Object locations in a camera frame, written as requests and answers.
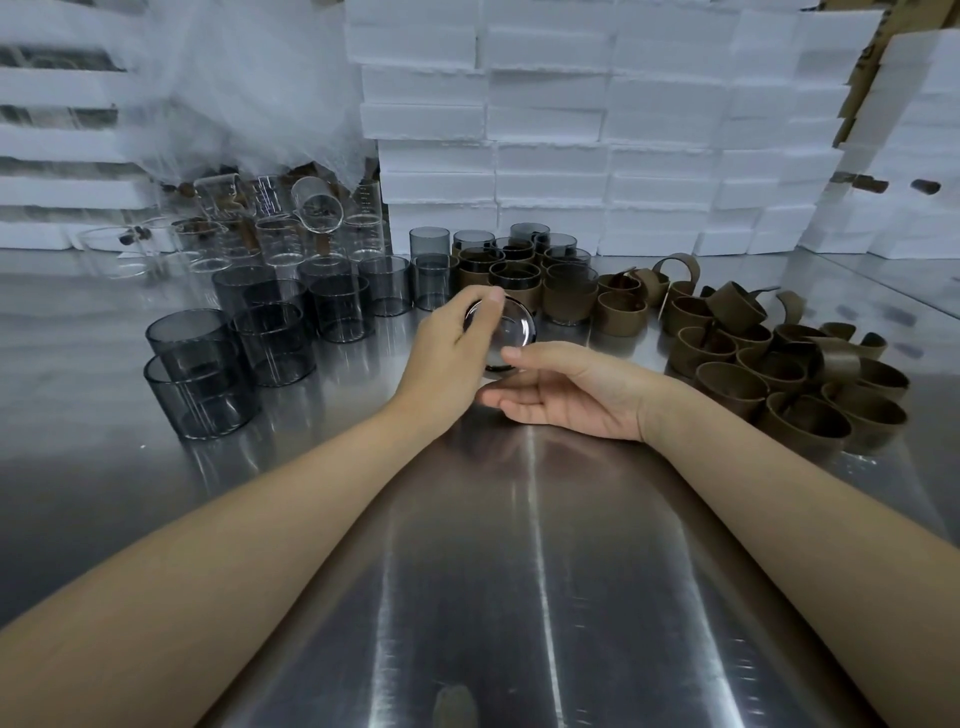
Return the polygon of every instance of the styrofoam box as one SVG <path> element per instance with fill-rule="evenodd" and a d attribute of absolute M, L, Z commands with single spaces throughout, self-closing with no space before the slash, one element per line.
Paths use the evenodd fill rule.
<path fill-rule="evenodd" d="M 496 205 L 390 205 L 390 236 L 395 255 L 410 253 L 410 231 L 423 226 L 496 230 Z"/>
<path fill-rule="evenodd" d="M 707 147 L 716 127 L 716 119 L 709 116 L 608 111 L 601 138 L 614 144 L 666 142 L 691 148 Z"/>
<path fill-rule="evenodd" d="M 861 52 L 804 51 L 797 62 L 796 79 L 802 84 L 845 84 Z"/>
<path fill-rule="evenodd" d="M 141 209 L 154 202 L 154 187 L 146 175 L 117 180 L 0 177 L 0 206 Z"/>
<path fill-rule="evenodd" d="M 647 111 L 657 113 L 717 117 L 723 114 L 730 99 L 725 84 L 709 80 L 676 78 L 627 78 L 610 80 L 610 111 Z"/>
<path fill-rule="evenodd" d="M 618 33 L 651 40 L 729 45 L 739 22 L 740 13 L 735 11 L 633 2 L 616 6 Z"/>
<path fill-rule="evenodd" d="M 347 25 L 345 31 L 347 55 L 354 63 L 462 69 L 476 66 L 474 28 Z"/>
<path fill-rule="evenodd" d="M 600 136 L 603 111 L 487 108 L 487 139 L 591 142 Z"/>
<path fill-rule="evenodd" d="M 596 253 L 604 229 L 602 205 L 549 206 L 501 205 L 497 232 L 510 233 L 516 223 L 543 223 L 552 231 L 565 232 L 577 238 L 577 246 L 588 253 Z"/>
<path fill-rule="evenodd" d="M 882 17 L 882 10 L 803 12 L 796 41 L 811 51 L 862 51 L 874 37 Z"/>
<path fill-rule="evenodd" d="M 880 61 L 884 65 L 945 62 L 956 68 L 960 64 L 960 30 L 947 28 L 893 36 Z"/>
<path fill-rule="evenodd" d="M 43 129 L 4 123 L 0 123 L 0 157 L 31 161 L 130 161 L 115 129 Z"/>
<path fill-rule="evenodd" d="M 518 71 L 606 71 L 612 42 L 599 33 L 544 33 L 490 28 L 480 45 L 485 68 Z"/>
<path fill-rule="evenodd" d="M 747 253 L 762 255 L 765 253 L 789 253 L 800 242 L 799 232 L 755 232 Z"/>
<path fill-rule="evenodd" d="M 624 177 L 707 178 L 716 154 L 706 149 L 611 147 L 610 171 Z"/>
<path fill-rule="evenodd" d="M 556 173 L 496 173 L 496 200 L 564 201 L 602 203 L 607 190 L 607 175 L 561 175 Z"/>
<path fill-rule="evenodd" d="M 496 144 L 499 172 L 601 175 L 609 149 L 603 144 Z"/>
<path fill-rule="evenodd" d="M 721 180 L 775 180 L 782 171 L 779 149 L 727 149 L 720 152 L 714 175 Z"/>
<path fill-rule="evenodd" d="M 381 172 L 493 172 L 491 143 L 377 142 Z"/>
<path fill-rule="evenodd" d="M 607 232 L 600 241 L 600 255 L 671 255 L 693 253 L 697 231 Z"/>
<path fill-rule="evenodd" d="M 483 106 L 487 74 L 483 71 L 425 71 L 365 65 L 364 101 L 373 104 Z"/>
<path fill-rule="evenodd" d="M 850 87 L 845 84 L 797 85 L 790 116 L 801 119 L 835 117 L 849 95 Z"/>
<path fill-rule="evenodd" d="M 0 68 L 0 105 L 109 109 L 138 95 L 133 75 L 122 71 Z"/>
<path fill-rule="evenodd" d="M 826 181 L 836 172 L 843 157 L 839 149 L 784 149 L 781 182 Z"/>
<path fill-rule="evenodd" d="M 461 25 L 480 20 L 479 0 L 348 0 L 347 21 L 371 25 Z"/>
<path fill-rule="evenodd" d="M 696 255 L 743 255 L 754 239 L 752 230 L 710 230 L 703 231 L 697 246 Z"/>
<path fill-rule="evenodd" d="M 523 109 L 605 109 L 603 74 L 493 71 L 490 105 Z"/>
<path fill-rule="evenodd" d="M 716 209 L 765 207 L 773 201 L 777 184 L 777 180 L 723 180 L 713 206 Z"/>
<path fill-rule="evenodd" d="M 484 135 L 483 107 L 361 104 L 367 139 L 477 141 Z"/>
<path fill-rule="evenodd" d="M 493 202 L 494 176 L 463 172 L 381 172 L 385 203 Z"/>
<path fill-rule="evenodd" d="M 810 224 L 816 205 L 766 207 L 756 221 L 757 232 L 803 232 Z"/>
<path fill-rule="evenodd" d="M 726 46 L 676 43 L 618 35 L 613 70 L 619 73 L 725 81 L 733 76 L 733 56 Z"/>
<path fill-rule="evenodd" d="M 669 203 L 709 205 L 720 182 L 710 179 L 664 179 L 658 177 L 621 177 L 610 179 L 608 202 L 624 204 Z"/>
<path fill-rule="evenodd" d="M 483 14 L 491 28 L 564 33 L 612 33 L 613 2 L 582 0 L 484 0 Z"/>

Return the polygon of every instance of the finger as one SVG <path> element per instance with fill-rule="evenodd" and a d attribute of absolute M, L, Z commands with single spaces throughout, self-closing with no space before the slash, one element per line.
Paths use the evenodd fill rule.
<path fill-rule="evenodd" d="M 568 341 L 547 341 L 522 349 L 504 347 L 500 355 L 505 363 L 518 369 L 559 372 L 571 378 L 581 375 L 602 356 Z"/>
<path fill-rule="evenodd" d="M 473 321 L 467 333 L 460 340 L 461 343 L 469 347 L 477 355 L 486 354 L 490 348 L 490 340 L 493 332 L 500 324 L 500 317 L 503 315 L 503 302 L 506 300 L 506 294 L 499 286 L 487 289 L 487 295 L 480 308 L 473 315 Z"/>

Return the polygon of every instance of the glass cylinder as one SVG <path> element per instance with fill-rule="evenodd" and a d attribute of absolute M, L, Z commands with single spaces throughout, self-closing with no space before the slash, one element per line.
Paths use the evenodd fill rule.
<path fill-rule="evenodd" d="M 284 387 L 316 369 L 306 324 L 290 303 L 266 303 L 233 317 L 233 329 L 243 344 L 261 387 Z"/>
<path fill-rule="evenodd" d="M 256 236 L 267 265 L 275 268 L 298 265 L 306 258 L 303 229 L 295 217 L 281 215 L 257 220 Z"/>
<path fill-rule="evenodd" d="M 328 276 L 310 285 L 320 335 L 335 344 L 359 341 L 373 333 L 370 282 L 354 275 Z"/>
<path fill-rule="evenodd" d="M 374 316 L 399 316 L 413 307 L 409 260 L 383 255 L 362 261 L 358 270 L 370 282 Z"/>
<path fill-rule="evenodd" d="M 457 258 L 427 253 L 414 259 L 414 301 L 417 308 L 433 311 L 453 298 Z"/>
<path fill-rule="evenodd" d="M 183 440 L 222 437 L 260 411 L 232 340 L 180 344 L 147 362 L 143 376 Z"/>

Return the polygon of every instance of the glass cup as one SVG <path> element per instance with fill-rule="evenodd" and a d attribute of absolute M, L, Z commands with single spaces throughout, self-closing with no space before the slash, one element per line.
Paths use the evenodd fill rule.
<path fill-rule="evenodd" d="M 295 305 L 265 303 L 248 308 L 233 317 L 232 326 L 258 386 L 284 387 L 317 367 L 303 313 Z"/>
<path fill-rule="evenodd" d="M 434 311 L 453 298 L 457 258 L 427 253 L 414 258 L 414 301 L 417 308 Z"/>
<path fill-rule="evenodd" d="M 410 261 L 399 255 L 363 260 L 357 266 L 370 282 L 374 316 L 399 316 L 413 307 L 410 294 Z"/>

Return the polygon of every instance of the metal countertop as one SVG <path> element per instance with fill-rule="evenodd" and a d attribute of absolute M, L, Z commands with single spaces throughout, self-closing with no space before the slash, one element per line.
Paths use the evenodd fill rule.
<path fill-rule="evenodd" d="M 939 261 L 916 262 L 924 276 Z M 890 340 L 884 361 L 913 380 L 911 425 L 878 459 L 844 455 L 835 471 L 960 542 L 960 322 L 804 251 L 701 264 L 702 282 L 780 283 L 809 297 L 805 323 L 847 320 Z M 0 624 L 370 415 L 394 391 L 420 316 L 321 345 L 318 372 L 264 390 L 264 413 L 244 429 L 185 446 L 141 370 L 143 330 L 196 304 L 189 289 L 182 279 L 108 285 L 77 265 L 73 254 L 0 253 Z M 669 343 L 656 325 L 637 342 L 540 333 L 659 370 Z M 481 725 L 500 728 L 874 723 L 805 623 L 653 452 L 482 408 L 384 490 L 204 723 L 423 726 L 437 692 L 459 684 Z"/>

